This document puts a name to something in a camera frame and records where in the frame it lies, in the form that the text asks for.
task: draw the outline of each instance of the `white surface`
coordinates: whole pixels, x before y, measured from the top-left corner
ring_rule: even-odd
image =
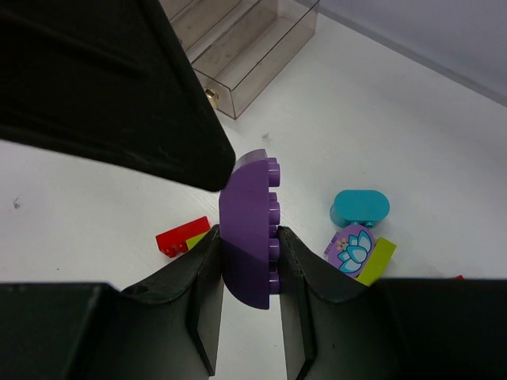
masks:
[[[334,195],[375,188],[391,201],[375,231],[398,244],[390,276],[506,277],[506,108],[321,17],[241,118],[220,119],[238,157],[278,158],[282,222],[314,252],[334,234]],[[217,199],[0,142],[0,279],[126,287],[169,262],[156,234],[218,222]],[[260,311],[226,291],[215,378],[285,378],[277,298]]]

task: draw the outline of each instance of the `toy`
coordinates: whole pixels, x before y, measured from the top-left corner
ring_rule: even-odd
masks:
[[[178,253],[187,252],[197,244],[199,239],[196,240],[195,238],[197,236],[202,238],[210,228],[211,226],[206,216],[188,222],[183,226],[157,235],[158,249],[170,258],[176,257]]]
[[[197,236],[191,237],[189,240],[187,240],[185,242],[187,245],[187,248],[190,250],[193,247],[195,247],[196,244],[200,241],[200,239],[202,239],[206,234],[207,234],[207,232],[204,232],[203,234],[198,234]]]
[[[343,227],[328,244],[327,260],[340,272],[364,285],[383,273],[396,245],[381,237],[376,243],[367,227],[376,226],[389,213],[389,201],[376,190],[344,190],[336,195],[330,217]]]
[[[372,228],[389,214],[387,197],[376,190],[344,190],[334,198],[330,217],[338,227],[358,223]]]
[[[258,309],[268,309],[269,295],[280,292],[280,204],[269,192],[278,186],[280,165],[265,150],[254,150],[236,162],[219,198],[223,281],[237,299]]]
[[[363,271],[356,277],[356,280],[366,286],[372,285],[386,269],[395,250],[395,243],[383,237],[379,238],[368,262],[363,266]]]

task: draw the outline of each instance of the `red lego brick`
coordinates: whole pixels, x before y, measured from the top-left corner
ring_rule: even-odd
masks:
[[[208,218],[203,216],[183,226],[157,235],[157,245],[160,252],[168,257],[176,257],[178,253],[184,253],[189,250],[186,241],[194,236],[203,234],[210,230]]]

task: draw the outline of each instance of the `lime green lego brick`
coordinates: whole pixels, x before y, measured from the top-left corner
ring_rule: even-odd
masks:
[[[357,281],[366,286],[372,285],[386,269],[391,256],[396,250],[396,244],[381,237],[377,240],[372,255],[366,262],[363,271],[356,278]]]
[[[207,232],[203,234],[199,234],[197,236],[191,237],[189,240],[186,241],[187,247],[189,247],[189,250],[196,246],[196,244],[199,242],[200,239],[204,237],[204,235],[207,234]]]

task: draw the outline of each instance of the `purple curved lego brick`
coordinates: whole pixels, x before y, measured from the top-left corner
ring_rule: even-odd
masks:
[[[280,256],[280,205],[269,192],[279,185],[276,159],[254,150],[236,162],[219,198],[223,281],[237,299],[258,309],[268,309],[269,294],[280,292],[274,262]]]

